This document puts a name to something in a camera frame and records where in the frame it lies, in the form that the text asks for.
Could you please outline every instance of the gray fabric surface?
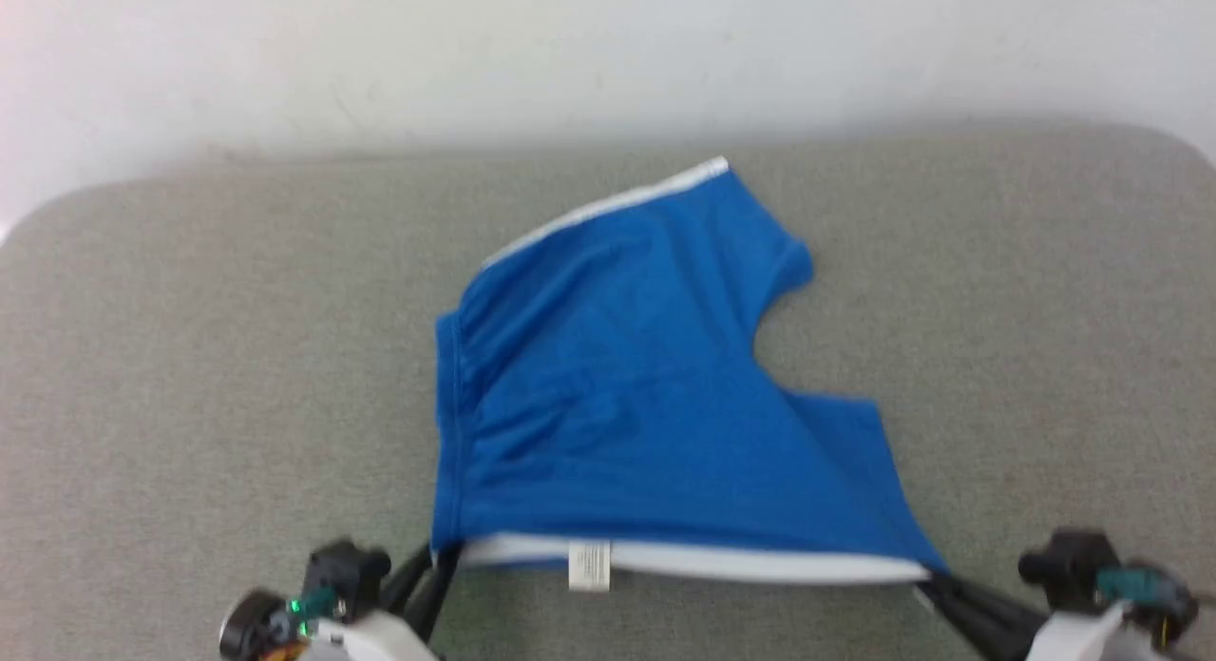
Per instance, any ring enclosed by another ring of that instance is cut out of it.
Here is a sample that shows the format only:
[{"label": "gray fabric surface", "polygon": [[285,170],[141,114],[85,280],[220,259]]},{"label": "gray fabric surface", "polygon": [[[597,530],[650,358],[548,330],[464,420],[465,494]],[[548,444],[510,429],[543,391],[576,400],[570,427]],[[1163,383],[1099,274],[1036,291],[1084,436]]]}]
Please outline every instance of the gray fabric surface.
[{"label": "gray fabric surface", "polygon": [[[868,394],[955,569],[1037,601],[1021,549],[1107,527],[1216,584],[1216,175],[1137,129],[410,159],[118,185],[0,249],[9,659],[215,657],[246,588],[347,532],[404,557],[434,480],[432,324],[486,254],[725,152],[816,261],[756,340]],[[462,660],[972,659],[907,588],[477,572]],[[1216,655],[1211,621],[1190,649]]]}]

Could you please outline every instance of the white tag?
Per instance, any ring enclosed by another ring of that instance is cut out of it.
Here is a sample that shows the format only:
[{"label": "white tag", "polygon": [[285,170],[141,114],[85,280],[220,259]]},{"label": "white tag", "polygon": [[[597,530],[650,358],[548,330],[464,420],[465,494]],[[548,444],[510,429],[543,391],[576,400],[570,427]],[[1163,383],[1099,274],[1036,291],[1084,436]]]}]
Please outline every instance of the white tag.
[{"label": "white tag", "polygon": [[570,541],[570,589],[608,592],[610,571],[610,542]]}]

